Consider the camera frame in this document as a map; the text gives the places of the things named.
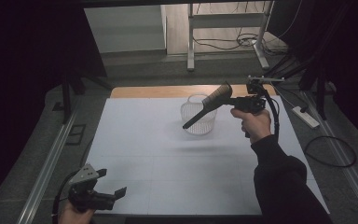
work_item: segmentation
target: human arm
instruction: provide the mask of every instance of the human arm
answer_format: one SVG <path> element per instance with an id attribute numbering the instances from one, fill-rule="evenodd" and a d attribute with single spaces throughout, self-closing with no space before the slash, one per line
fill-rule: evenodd
<path id="1" fill-rule="evenodd" d="M 89 224 L 94 212 L 95 210 L 88 209 L 86 212 L 80 213 L 68 201 L 62 209 L 59 224 Z"/>
<path id="2" fill-rule="evenodd" d="M 332 223 L 307 186 L 304 163 L 287 156 L 271 134 L 269 112 L 263 110 L 255 116 L 232 109 L 231 113 L 242 119 L 242 130 L 251 136 L 251 147 L 258 159 L 255 193 L 266 222 Z"/>

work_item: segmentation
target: wire mesh basket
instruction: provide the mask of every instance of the wire mesh basket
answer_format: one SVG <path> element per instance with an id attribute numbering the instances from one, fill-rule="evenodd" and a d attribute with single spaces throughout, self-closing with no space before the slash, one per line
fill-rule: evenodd
<path id="1" fill-rule="evenodd" d="M 182 121 L 184 123 L 186 123 L 190 119 L 192 119 L 203 108 L 203 103 L 202 102 L 191 102 L 190 101 L 190 99 L 195 98 L 195 96 L 205 96 L 206 97 L 208 95 L 205 94 L 205 93 L 195 93 L 195 94 L 190 95 L 187 98 L 187 102 L 185 102 L 181 106 Z M 204 135 L 204 134 L 209 133 L 213 128 L 214 120 L 216 118 L 216 114 L 217 114 L 217 109 L 214 110 L 214 111 L 209 112 L 204 117 L 199 119 L 196 123 L 194 123 L 191 127 L 186 129 L 186 131 L 188 133 L 192 133 L 192 134 L 195 134 L 195 135 Z"/>

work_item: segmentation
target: white power strip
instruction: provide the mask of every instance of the white power strip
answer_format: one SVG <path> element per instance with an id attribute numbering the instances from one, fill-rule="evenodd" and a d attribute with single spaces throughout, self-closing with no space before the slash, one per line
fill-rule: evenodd
<path id="1" fill-rule="evenodd" d="M 313 117 L 311 117 L 307 112 L 301 113 L 301 108 L 299 106 L 296 106 L 292 109 L 292 111 L 298 115 L 304 122 L 308 124 L 312 129 L 319 126 L 319 122 L 316 121 Z"/>

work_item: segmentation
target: white wall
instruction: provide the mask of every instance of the white wall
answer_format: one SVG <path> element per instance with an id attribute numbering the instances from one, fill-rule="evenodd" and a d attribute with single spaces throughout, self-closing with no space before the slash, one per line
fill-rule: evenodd
<path id="1" fill-rule="evenodd" d="M 100 53 L 166 49 L 165 6 L 84 10 Z"/>

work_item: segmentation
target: person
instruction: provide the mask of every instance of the person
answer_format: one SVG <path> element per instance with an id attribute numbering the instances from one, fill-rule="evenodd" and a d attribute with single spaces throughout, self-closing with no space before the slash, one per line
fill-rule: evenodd
<path id="1" fill-rule="evenodd" d="M 241 129 L 250 134 L 251 148 L 257 155 L 255 194 L 263 218 L 271 223 L 333 223 L 307 186 L 307 168 L 299 159 L 287 156 L 271 134 L 267 110 L 257 115 L 231 109 L 242 119 Z"/>

